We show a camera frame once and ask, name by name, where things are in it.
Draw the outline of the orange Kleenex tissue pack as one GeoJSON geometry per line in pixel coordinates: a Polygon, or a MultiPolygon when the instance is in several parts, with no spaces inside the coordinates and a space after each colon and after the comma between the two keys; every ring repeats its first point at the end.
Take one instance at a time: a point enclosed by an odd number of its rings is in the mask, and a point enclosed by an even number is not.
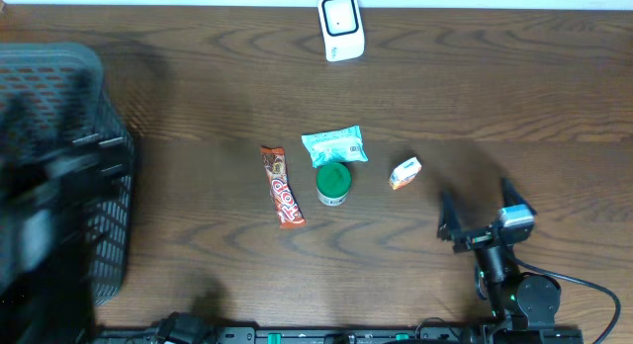
{"type": "Polygon", "coordinates": [[[416,157],[412,157],[397,166],[390,178],[389,184],[393,190],[398,190],[409,184],[421,171],[422,165],[416,157]]]}

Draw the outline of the red Top chocolate bar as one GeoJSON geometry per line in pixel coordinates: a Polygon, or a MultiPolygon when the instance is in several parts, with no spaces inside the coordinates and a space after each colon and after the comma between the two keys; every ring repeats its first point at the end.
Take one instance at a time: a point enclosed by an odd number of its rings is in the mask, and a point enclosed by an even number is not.
{"type": "Polygon", "coordinates": [[[283,147],[261,147],[263,165],[269,181],[270,196],[282,229],[307,224],[288,181],[286,154],[283,147]]]}

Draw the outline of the teal wet wipes pack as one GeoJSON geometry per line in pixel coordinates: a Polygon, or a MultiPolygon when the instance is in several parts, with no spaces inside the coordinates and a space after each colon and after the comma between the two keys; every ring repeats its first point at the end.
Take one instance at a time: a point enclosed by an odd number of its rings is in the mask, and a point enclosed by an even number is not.
{"type": "Polygon", "coordinates": [[[329,163],[368,161],[359,126],[304,134],[302,142],[310,155],[314,168],[329,163]]]}

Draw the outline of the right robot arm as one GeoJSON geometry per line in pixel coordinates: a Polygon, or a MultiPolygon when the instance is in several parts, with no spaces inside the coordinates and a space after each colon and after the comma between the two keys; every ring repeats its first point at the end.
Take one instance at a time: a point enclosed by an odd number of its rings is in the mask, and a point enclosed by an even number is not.
{"type": "Polygon", "coordinates": [[[550,276],[534,270],[523,272],[513,246],[527,240],[535,226],[536,211],[512,184],[500,181],[502,208],[486,227],[466,230],[461,226],[451,194],[441,195],[437,237],[453,243],[455,253],[475,254],[476,290],[491,303],[497,321],[491,330],[536,331],[555,326],[561,287],[550,276]]]}

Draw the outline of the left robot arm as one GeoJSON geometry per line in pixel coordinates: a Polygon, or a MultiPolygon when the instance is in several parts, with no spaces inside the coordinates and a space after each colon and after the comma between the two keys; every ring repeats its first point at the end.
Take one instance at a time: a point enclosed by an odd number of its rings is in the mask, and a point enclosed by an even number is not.
{"type": "Polygon", "coordinates": [[[74,100],[62,109],[41,157],[1,165],[4,343],[90,343],[96,335],[89,271],[98,242],[87,238],[87,222],[97,204],[117,197],[103,170],[126,150],[68,141],[84,108],[74,100]]]}

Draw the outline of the grey plastic basket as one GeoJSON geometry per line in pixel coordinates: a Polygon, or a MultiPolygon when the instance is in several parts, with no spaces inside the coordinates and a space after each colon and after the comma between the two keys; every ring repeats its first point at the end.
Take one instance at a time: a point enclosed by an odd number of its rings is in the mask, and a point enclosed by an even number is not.
{"type": "Polygon", "coordinates": [[[97,243],[90,273],[94,300],[120,290],[127,271],[134,140],[112,106],[99,56],[79,43],[4,43],[1,46],[1,158],[34,161],[59,146],[118,138],[129,170],[114,184],[115,198],[96,204],[86,236],[97,243]]]}

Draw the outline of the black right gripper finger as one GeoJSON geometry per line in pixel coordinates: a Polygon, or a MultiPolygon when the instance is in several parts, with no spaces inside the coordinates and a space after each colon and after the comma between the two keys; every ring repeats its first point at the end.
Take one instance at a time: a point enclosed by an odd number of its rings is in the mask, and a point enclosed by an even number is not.
{"type": "Polygon", "coordinates": [[[500,187],[505,208],[513,206],[526,206],[529,211],[534,214],[534,209],[529,203],[516,191],[508,178],[500,179],[500,187]]]}
{"type": "Polygon", "coordinates": [[[461,233],[461,225],[457,216],[451,194],[441,193],[441,212],[437,227],[437,237],[444,241],[454,241],[461,233]]]}

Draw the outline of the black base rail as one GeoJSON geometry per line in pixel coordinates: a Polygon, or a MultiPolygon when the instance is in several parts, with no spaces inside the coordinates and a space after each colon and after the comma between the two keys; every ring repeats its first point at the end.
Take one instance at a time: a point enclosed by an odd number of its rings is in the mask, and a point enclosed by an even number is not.
{"type": "Polygon", "coordinates": [[[93,339],[102,344],[582,344],[578,329],[533,331],[502,329],[490,334],[483,326],[457,327],[438,318],[415,328],[260,328],[219,326],[187,313],[174,312],[148,327],[102,328],[93,339]]]}

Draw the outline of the white barcode scanner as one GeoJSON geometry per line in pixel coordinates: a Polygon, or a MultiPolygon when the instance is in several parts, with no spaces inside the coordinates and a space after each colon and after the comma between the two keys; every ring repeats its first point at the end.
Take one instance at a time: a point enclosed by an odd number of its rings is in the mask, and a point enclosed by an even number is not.
{"type": "Polygon", "coordinates": [[[365,49],[365,34],[358,1],[319,0],[317,9],[326,60],[360,57],[365,49]]]}

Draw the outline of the green lid jar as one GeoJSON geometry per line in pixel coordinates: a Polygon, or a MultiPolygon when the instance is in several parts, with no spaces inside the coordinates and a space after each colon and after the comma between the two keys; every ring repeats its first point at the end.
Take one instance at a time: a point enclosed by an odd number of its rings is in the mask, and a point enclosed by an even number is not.
{"type": "Polygon", "coordinates": [[[351,173],[345,165],[325,164],[318,169],[316,174],[318,199],[326,206],[340,206],[348,197],[351,183],[351,173]]]}

